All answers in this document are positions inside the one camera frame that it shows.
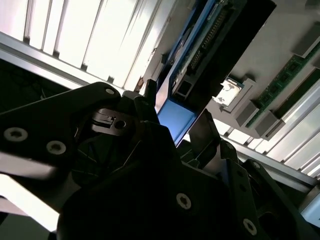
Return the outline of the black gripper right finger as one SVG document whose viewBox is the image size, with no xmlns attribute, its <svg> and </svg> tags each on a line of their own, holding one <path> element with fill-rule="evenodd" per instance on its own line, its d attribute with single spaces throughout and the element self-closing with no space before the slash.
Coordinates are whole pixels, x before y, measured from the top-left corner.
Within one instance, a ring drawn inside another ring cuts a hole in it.
<svg viewBox="0 0 320 240">
<path fill-rule="evenodd" d="M 308 240 L 310 225 L 265 168 L 255 160 L 241 163 L 235 147 L 221 139 L 205 109 L 189 131 L 199 168 L 228 187 L 233 240 Z"/>
</svg>

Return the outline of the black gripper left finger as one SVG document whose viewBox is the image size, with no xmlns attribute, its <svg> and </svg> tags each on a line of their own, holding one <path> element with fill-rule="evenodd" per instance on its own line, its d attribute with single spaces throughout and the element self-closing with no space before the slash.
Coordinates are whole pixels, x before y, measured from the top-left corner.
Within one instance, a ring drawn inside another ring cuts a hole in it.
<svg viewBox="0 0 320 240">
<path fill-rule="evenodd" d="M 75 165 L 78 147 L 112 136 L 116 159 L 98 179 L 66 202 L 66 213 L 192 213 L 198 209 L 195 174 L 179 160 L 153 99 L 119 94 L 103 82 L 9 110 L 0 115 L 0 150 L 44 167 L 26 178 L 58 183 Z"/>
</svg>

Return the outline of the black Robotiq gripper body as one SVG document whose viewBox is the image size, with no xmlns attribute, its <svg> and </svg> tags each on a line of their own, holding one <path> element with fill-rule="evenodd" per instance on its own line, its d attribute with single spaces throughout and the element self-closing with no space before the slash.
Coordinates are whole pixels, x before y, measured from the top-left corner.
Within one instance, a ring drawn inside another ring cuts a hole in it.
<svg viewBox="0 0 320 240">
<path fill-rule="evenodd" d="M 181 163 L 127 166 L 78 190 L 59 216 L 59 240 L 250 240 L 228 187 Z"/>
</svg>

